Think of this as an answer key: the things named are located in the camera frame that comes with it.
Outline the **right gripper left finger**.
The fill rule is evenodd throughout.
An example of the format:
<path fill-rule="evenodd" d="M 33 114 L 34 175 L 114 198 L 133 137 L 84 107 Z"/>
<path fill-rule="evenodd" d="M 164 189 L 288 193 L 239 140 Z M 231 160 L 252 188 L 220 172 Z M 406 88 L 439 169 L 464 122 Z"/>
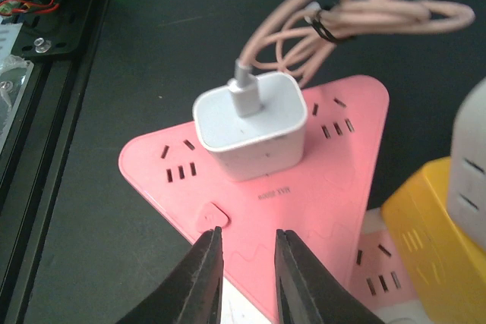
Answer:
<path fill-rule="evenodd" d="M 219 323 L 222 229 L 205 231 L 169 276 L 120 323 Z"/>

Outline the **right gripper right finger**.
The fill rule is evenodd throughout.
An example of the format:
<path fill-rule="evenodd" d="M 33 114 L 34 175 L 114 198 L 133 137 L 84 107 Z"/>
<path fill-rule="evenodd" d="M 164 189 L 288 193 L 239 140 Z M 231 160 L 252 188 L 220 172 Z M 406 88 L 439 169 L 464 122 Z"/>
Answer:
<path fill-rule="evenodd" d="M 383 322 L 333 277 L 294 231 L 276 231 L 274 266 L 279 322 Z"/>

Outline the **white long power strip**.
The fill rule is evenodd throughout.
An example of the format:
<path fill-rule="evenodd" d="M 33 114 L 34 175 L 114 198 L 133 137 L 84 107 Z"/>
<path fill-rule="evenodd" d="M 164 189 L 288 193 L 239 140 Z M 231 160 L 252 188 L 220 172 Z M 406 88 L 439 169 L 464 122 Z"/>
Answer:
<path fill-rule="evenodd" d="M 366 212 L 350 292 L 385 323 L 430 323 L 378 208 Z"/>

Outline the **pink triangular power strip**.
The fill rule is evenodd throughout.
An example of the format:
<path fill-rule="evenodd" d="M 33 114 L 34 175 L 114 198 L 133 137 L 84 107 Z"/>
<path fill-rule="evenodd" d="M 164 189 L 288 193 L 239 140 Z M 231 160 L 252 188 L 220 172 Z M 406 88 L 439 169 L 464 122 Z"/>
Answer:
<path fill-rule="evenodd" d="M 385 86 L 352 76 L 304 91 L 305 154 L 295 167 L 231 181 L 192 123 L 128 142 L 118 167 L 188 241 L 222 228 L 222 322 L 275 323 L 276 231 L 293 230 L 345 288 L 389 105 Z"/>

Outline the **white USB charger plug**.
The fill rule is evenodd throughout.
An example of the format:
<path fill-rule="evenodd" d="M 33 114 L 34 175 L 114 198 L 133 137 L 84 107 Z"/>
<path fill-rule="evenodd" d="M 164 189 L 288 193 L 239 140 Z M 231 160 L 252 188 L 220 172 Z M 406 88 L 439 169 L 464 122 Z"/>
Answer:
<path fill-rule="evenodd" d="M 246 181 L 297 165 L 305 148 L 307 105 L 294 77 L 256 76 L 260 110 L 240 116 L 229 86 L 198 96 L 193 118 L 200 144 L 233 181 Z"/>

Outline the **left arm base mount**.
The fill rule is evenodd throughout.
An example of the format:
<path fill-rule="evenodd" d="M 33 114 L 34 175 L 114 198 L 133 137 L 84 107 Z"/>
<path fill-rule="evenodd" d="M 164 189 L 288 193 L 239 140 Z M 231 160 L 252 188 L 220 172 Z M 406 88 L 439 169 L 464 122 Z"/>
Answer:
<path fill-rule="evenodd" d="M 85 52 L 108 0 L 1 0 L 1 24 L 22 24 L 11 55 L 29 61 Z"/>

